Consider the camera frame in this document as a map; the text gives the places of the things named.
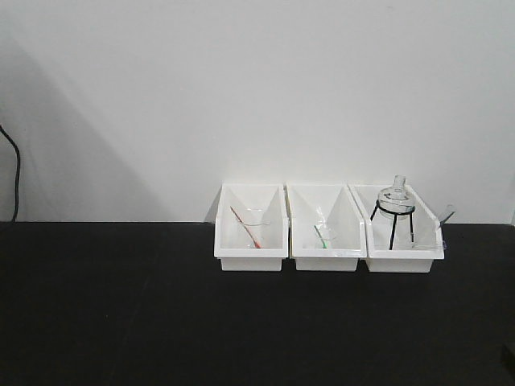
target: green stirring rod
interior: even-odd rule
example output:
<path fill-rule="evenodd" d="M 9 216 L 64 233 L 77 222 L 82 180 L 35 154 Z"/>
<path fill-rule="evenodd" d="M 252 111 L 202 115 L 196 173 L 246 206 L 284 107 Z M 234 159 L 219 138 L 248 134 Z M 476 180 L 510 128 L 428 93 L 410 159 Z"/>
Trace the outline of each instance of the green stirring rod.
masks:
<path fill-rule="evenodd" d="M 327 249 L 327 245 L 325 244 L 325 241 L 323 240 L 322 235 L 320 234 L 319 229 L 316 227 L 316 225 L 313 225 L 313 228 L 316 230 L 316 234 L 319 235 L 320 241 L 322 241 L 322 248 Z"/>

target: white wall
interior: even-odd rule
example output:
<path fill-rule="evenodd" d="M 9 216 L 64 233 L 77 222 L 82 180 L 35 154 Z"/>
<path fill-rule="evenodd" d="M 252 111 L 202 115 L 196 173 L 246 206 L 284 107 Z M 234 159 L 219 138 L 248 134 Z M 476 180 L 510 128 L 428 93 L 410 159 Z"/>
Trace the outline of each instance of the white wall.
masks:
<path fill-rule="evenodd" d="M 20 219 L 202 221 L 225 180 L 404 174 L 509 223 L 513 25 L 511 0 L 0 0 Z M 3 218 L 13 176 L 1 142 Z"/>

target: electrical cord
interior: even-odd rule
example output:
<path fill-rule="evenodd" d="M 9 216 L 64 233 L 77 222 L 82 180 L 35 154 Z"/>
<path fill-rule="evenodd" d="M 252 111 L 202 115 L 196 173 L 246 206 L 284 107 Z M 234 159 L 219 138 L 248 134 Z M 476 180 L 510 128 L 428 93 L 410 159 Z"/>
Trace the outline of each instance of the electrical cord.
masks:
<path fill-rule="evenodd" d="M 12 218 L 10 219 L 10 224 L 7 225 L 4 229 L 0 230 L 0 232 L 5 231 L 10 225 L 12 225 L 16 218 L 18 217 L 18 209 L 19 209 L 19 172 L 22 165 L 22 157 L 19 153 L 19 148 L 13 139 L 9 136 L 9 134 L 3 129 L 2 125 L 0 125 L 0 132 L 3 136 L 9 141 L 9 143 L 14 147 L 14 152 L 16 153 L 16 177 L 14 179 L 14 213 Z"/>

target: black metal stand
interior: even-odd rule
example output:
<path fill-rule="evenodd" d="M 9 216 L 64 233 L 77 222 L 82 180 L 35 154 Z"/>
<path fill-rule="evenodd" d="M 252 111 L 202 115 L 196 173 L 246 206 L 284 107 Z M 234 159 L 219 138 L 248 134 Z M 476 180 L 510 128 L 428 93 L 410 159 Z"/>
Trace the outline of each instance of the black metal stand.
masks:
<path fill-rule="evenodd" d="M 383 211 L 384 213 L 389 213 L 393 215 L 393 225 L 392 225 L 392 234 L 389 237 L 389 249 L 393 248 L 393 238 L 395 237 L 395 227 L 397 226 L 397 216 L 406 216 L 410 215 L 410 233 L 411 233 L 411 242 L 414 242 L 414 234 L 413 234 L 413 212 L 415 211 L 415 207 L 411 211 L 405 211 L 404 213 L 396 213 L 395 211 L 389 211 L 388 209 L 384 209 L 379 204 L 379 200 L 376 201 L 376 207 L 373 209 L 372 215 L 370 216 L 370 221 L 373 220 L 373 217 L 376 215 L 377 209 Z"/>

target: storage bin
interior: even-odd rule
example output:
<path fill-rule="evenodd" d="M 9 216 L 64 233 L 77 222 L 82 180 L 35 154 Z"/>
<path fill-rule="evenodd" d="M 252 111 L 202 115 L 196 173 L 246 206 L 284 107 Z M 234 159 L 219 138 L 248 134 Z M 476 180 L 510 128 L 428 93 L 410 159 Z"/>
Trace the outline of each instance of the storage bin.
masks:
<path fill-rule="evenodd" d="M 297 270 L 355 271 L 367 253 L 365 222 L 348 187 L 288 184 L 287 194 Z"/>
<path fill-rule="evenodd" d="M 411 242 L 408 216 L 397 221 L 393 248 L 389 250 L 393 220 L 377 211 L 370 216 L 376 205 L 377 193 L 388 185 L 350 185 L 350 190 L 361 214 L 365 218 L 368 257 L 365 259 L 370 272 L 427 273 L 434 260 L 443 259 L 442 231 L 436 216 L 409 185 L 406 189 L 415 198 L 413 213 L 414 242 Z"/>
<path fill-rule="evenodd" d="M 215 257 L 224 271 L 280 271 L 288 257 L 283 185 L 224 184 L 215 222 Z"/>

